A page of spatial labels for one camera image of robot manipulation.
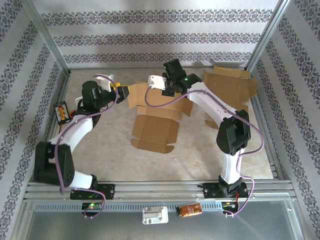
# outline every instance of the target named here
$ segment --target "metal base plate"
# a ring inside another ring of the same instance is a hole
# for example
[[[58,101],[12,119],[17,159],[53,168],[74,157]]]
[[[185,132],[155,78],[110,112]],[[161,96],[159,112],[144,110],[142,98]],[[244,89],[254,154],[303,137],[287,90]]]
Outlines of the metal base plate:
[[[222,191],[219,189],[218,182],[205,182],[203,185],[203,195],[205,199],[219,199],[224,198]],[[248,197],[248,188],[245,182],[242,182],[241,185],[237,188],[240,198]]]
[[[98,184],[97,191],[102,192],[107,200],[114,199],[115,195],[115,185],[114,184]],[[92,193],[89,191],[81,190],[71,190],[70,193],[71,200],[102,200],[102,196],[97,193]]]

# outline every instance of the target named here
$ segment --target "purple cable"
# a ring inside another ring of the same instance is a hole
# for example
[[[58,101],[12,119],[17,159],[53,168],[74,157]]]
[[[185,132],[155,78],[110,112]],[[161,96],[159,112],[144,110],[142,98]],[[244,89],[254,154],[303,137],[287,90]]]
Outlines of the purple cable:
[[[231,114],[233,117],[239,119],[240,121],[244,122],[245,124],[247,124],[248,126],[250,126],[251,128],[253,128],[260,136],[261,138],[261,145],[258,149],[254,150],[254,151],[249,151],[249,152],[244,152],[244,153],[241,153],[239,154],[238,156],[238,159],[236,161],[236,171],[240,174],[239,170],[238,170],[238,166],[239,166],[239,162],[240,162],[240,157],[244,156],[244,155],[249,155],[249,154],[254,154],[254,153],[257,153],[259,152],[265,145],[265,140],[264,140],[264,137],[262,135],[262,133],[260,132],[260,130],[254,126],[252,123],[248,122],[247,120],[243,119],[242,117],[236,115],[235,113],[231,112],[230,110],[228,110],[221,102],[219,102],[211,93],[205,91],[205,90],[192,90],[192,91],[189,91],[189,92],[186,92],[185,94],[181,95],[180,97],[178,97],[177,99],[173,100],[173,101],[170,101],[170,102],[167,102],[165,104],[161,104],[161,105],[151,105],[148,103],[148,92],[150,91],[151,87],[149,86],[148,89],[146,90],[145,92],[145,95],[144,95],[144,101],[145,103],[149,106],[149,107],[152,107],[152,108],[162,108],[164,106],[167,106],[169,104],[173,104],[177,101],[179,101],[180,99],[184,98],[185,96],[189,95],[189,94],[192,94],[192,93],[203,93],[203,94],[206,94],[208,95],[214,102],[216,102],[224,111],[226,111],[227,113]],[[254,189],[255,189],[255,180],[250,177],[250,176],[244,176],[244,175],[241,175],[240,176],[242,178],[247,178],[247,179],[250,179],[252,181],[252,188],[251,188],[251,191],[247,197],[247,199],[245,200],[245,202],[243,203],[242,207],[235,213],[233,213],[232,211],[228,211],[228,210],[224,210],[224,212],[226,213],[229,213],[229,215],[226,214],[226,216],[235,216],[237,215],[238,213],[240,213],[244,207],[247,205]]]
[[[100,78],[104,78],[104,79],[107,79],[109,80],[113,85],[114,85],[114,88],[115,88],[115,100],[113,101],[112,105],[110,107],[108,107],[107,109],[104,109],[102,110],[101,112],[96,112],[96,113],[93,113],[93,114],[90,114],[88,116],[84,116],[82,118],[80,118],[79,120],[76,120],[74,122],[72,122],[60,135],[60,137],[58,138],[56,144],[55,144],[55,147],[54,147],[54,159],[55,159],[55,167],[56,167],[56,171],[57,171],[57,174],[58,174],[58,178],[59,178],[59,183],[60,183],[60,192],[61,194],[64,194],[65,192],[65,185],[64,185],[64,179],[62,177],[62,173],[60,171],[60,164],[59,164],[59,161],[58,161],[58,146],[60,144],[60,142],[62,141],[63,137],[66,135],[66,133],[74,126],[76,125],[77,123],[85,120],[85,119],[89,119],[91,117],[94,117],[94,116],[97,116],[97,115],[101,115],[103,113],[105,113],[106,111],[108,111],[109,109],[111,109],[117,102],[117,99],[119,97],[119,93],[118,93],[118,88],[115,84],[114,81],[112,81],[109,77],[107,77],[106,75],[103,75],[103,74],[96,74],[94,75],[95,78],[97,77],[100,77]],[[106,197],[103,195],[102,192],[99,192],[99,191],[95,191],[95,190],[91,190],[91,189],[85,189],[85,188],[78,188],[78,190],[81,190],[81,191],[87,191],[87,192],[92,192],[92,193],[98,193],[100,195],[102,195],[103,197],[103,207],[105,206],[105,201],[106,201]],[[102,211],[103,207],[101,208],[101,210],[95,214],[94,216],[91,216],[90,218],[93,219],[95,216],[97,216],[98,214],[100,214],[100,212]]]

